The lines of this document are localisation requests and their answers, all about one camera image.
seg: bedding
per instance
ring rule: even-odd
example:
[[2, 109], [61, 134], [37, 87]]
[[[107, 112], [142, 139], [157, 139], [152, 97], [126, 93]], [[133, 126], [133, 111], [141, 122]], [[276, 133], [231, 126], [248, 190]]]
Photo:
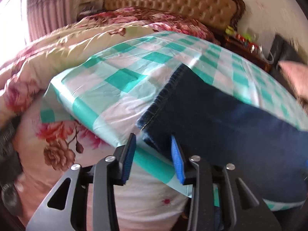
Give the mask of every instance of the bedding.
[[185, 157], [198, 155], [221, 167], [234, 164], [264, 199], [285, 203], [306, 199], [299, 171], [306, 168], [308, 132], [227, 95], [184, 64], [136, 125], [144, 141], [171, 160], [172, 134], [189, 147]]
[[[53, 122], [71, 119], [72, 115], [112, 146], [123, 145], [130, 132], [139, 134], [136, 121], [181, 63], [207, 84], [299, 130], [307, 130], [307, 116], [271, 76], [215, 44], [174, 32], [158, 32], [115, 45], [55, 76], [44, 96], [41, 119]], [[84, 85], [79, 84], [80, 80], [85, 81]], [[175, 179], [170, 161], [144, 148], [144, 143], [137, 143], [140, 146], [134, 162], [190, 196], [191, 188], [184, 189]], [[272, 210], [301, 204], [266, 202]]]
[[[25, 225], [71, 163], [88, 166], [114, 150], [74, 120], [55, 123], [41, 121], [41, 97], [53, 76], [69, 67], [78, 66], [105, 48], [165, 28], [215, 41], [206, 27], [177, 15], [171, 18], [161, 12], [146, 11], [141, 21], [136, 21], [137, 18], [126, 20], [125, 17], [122, 22], [109, 21], [120, 16], [121, 11], [125, 9], [99, 14], [99, 20], [97, 17], [84, 18], [79, 23], [56, 30], [36, 40], [1, 66], [1, 124], [22, 114], [13, 145], [19, 153], [24, 171], [15, 186], [23, 204], [23, 214], [19, 218]], [[131, 179], [138, 184], [128, 183], [123, 188], [115, 189], [121, 230], [170, 230], [184, 209], [187, 197], [137, 165], [133, 165]], [[88, 213], [90, 210], [91, 192]], [[90, 217], [87, 220], [88, 230], [91, 230]]]

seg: teal checkered fabric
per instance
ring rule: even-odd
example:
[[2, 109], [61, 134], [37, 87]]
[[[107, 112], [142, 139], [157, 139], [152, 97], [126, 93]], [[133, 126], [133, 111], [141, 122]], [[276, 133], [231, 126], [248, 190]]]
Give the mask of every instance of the teal checkered fabric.
[[[170, 31], [120, 43], [55, 76], [43, 98], [41, 119], [73, 116], [109, 144], [123, 145], [181, 63], [207, 84], [300, 130], [308, 129], [307, 115], [295, 99], [263, 70], [220, 46]], [[167, 178], [159, 172], [159, 154], [147, 156], [155, 157], [157, 166], [146, 168], [145, 154], [139, 151], [135, 161], [138, 157], [139, 164], [164, 183], [173, 181], [172, 168]]]

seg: pink flower pattern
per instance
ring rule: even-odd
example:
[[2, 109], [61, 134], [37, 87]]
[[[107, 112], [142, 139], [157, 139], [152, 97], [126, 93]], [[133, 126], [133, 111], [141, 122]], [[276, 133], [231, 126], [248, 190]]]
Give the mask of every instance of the pink flower pattern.
[[51, 141], [44, 148], [45, 164], [52, 166], [54, 170], [67, 171], [75, 162], [75, 153], [68, 148], [65, 140]]
[[72, 135], [75, 128], [75, 121], [62, 121], [62, 122], [51, 122], [42, 123], [36, 125], [36, 136], [45, 139], [46, 142], [50, 143], [57, 139], [66, 140], [68, 136]]
[[7, 108], [17, 114], [25, 111], [39, 90], [35, 80], [21, 82], [16, 75], [13, 76], [4, 87], [4, 100]]
[[99, 138], [97, 135], [88, 130], [84, 125], [77, 125], [78, 130], [78, 140], [83, 144], [83, 146], [90, 146], [93, 149], [107, 145], [107, 143]]
[[140, 7], [120, 8], [116, 11], [107, 11], [86, 19], [88, 25], [105, 26], [115, 23], [143, 21], [152, 29], [158, 31], [174, 31], [191, 36], [195, 36], [215, 44], [219, 44], [213, 33], [199, 21], [174, 14], [172, 12], [160, 12]]

